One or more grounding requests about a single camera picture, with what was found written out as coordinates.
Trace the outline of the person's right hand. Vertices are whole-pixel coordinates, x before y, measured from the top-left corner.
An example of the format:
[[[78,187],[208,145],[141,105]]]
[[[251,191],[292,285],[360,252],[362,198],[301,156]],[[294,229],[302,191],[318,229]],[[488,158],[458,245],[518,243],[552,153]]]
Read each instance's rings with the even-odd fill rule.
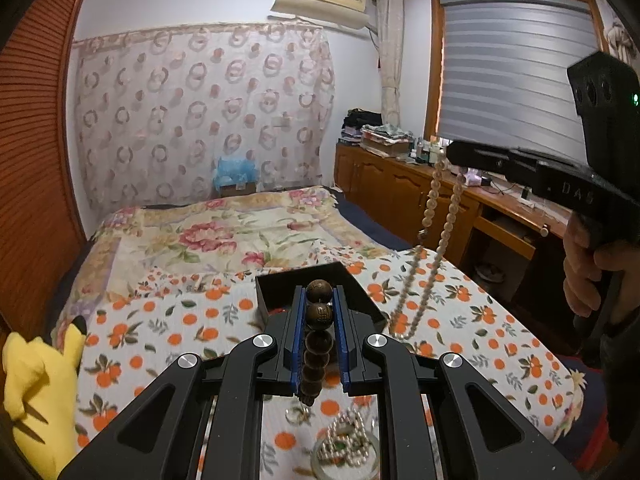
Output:
[[[596,283],[602,278],[602,273],[622,271],[620,294],[610,317],[613,324],[622,322],[639,307],[639,248],[618,242],[592,254],[589,245],[588,230],[578,215],[572,214],[563,236],[566,301],[575,314],[588,318],[601,305]]]

